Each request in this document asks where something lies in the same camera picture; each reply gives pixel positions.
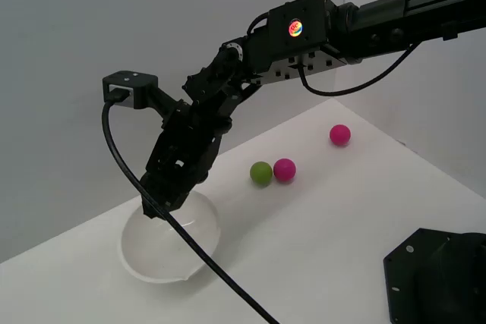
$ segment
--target white wall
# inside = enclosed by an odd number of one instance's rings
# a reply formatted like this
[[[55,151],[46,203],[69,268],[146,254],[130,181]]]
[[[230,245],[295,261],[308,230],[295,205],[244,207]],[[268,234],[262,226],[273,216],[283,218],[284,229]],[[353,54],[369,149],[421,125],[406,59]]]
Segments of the white wall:
[[[157,74],[183,97],[188,74],[285,1],[0,0],[0,262],[136,195],[103,140],[102,77]],[[332,88],[333,75],[320,75],[321,86]],[[296,81],[265,87],[235,113],[222,149],[321,101]],[[141,174],[161,121],[120,108],[112,120]]]
[[[379,84],[339,101],[486,197],[485,47],[486,30],[423,43]],[[339,69],[336,90],[368,81],[397,57]]]

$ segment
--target pink ball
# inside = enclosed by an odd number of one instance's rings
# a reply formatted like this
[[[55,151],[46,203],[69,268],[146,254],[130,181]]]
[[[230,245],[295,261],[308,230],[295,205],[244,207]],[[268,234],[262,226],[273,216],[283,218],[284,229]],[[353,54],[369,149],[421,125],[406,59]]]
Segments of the pink ball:
[[[292,180],[297,172],[295,163],[291,159],[279,159],[273,165],[273,174],[280,182],[288,182]]]
[[[351,131],[345,125],[338,124],[331,128],[329,138],[336,146],[345,146],[351,139]]]

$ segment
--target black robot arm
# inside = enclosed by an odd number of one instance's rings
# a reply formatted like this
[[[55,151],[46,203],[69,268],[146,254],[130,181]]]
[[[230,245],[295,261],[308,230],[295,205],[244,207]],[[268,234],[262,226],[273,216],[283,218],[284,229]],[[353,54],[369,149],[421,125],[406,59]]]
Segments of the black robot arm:
[[[265,83],[404,51],[429,39],[456,38],[486,27],[485,4],[486,0],[380,0],[357,7],[296,0],[259,16],[245,36],[223,43],[207,68],[189,76],[182,88],[190,105],[158,89],[157,77],[132,71],[105,77],[103,93],[107,101],[110,90],[128,89],[130,96],[121,105],[153,108],[163,117],[163,132],[141,183],[171,211],[207,178],[221,137],[232,126],[232,112]],[[267,23],[254,28],[261,20]],[[145,199],[143,203],[146,215],[158,216]]]

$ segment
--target white table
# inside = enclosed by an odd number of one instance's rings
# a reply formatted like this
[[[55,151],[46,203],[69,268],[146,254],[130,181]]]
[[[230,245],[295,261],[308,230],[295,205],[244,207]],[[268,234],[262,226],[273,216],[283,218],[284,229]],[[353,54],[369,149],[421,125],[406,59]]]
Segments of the white table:
[[[343,149],[327,139],[338,123],[352,130]],[[280,157],[294,183],[253,187],[251,164]],[[486,232],[483,198],[335,100],[224,153],[197,190],[220,214],[216,260],[282,324],[388,323],[382,259],[395,246],[419,227]],[[2,263],[0,322],[263,322],[209,269],[170,285],[131,277],[116,244],[138,203]]]

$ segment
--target clear bowl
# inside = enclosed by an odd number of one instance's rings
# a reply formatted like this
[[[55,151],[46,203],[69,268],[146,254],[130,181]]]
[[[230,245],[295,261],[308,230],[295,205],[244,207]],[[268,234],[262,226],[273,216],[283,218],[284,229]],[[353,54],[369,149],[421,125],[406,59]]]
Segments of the clear bowl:
[[[172,215],[207,254],[214,253],[221,231],[216,209],[207,197],[191,191],[182,208]],[[188,280],[204,266],[169,223],[146,217],[141,205],[123,228],[118,253],[128,272],[154,284]]]

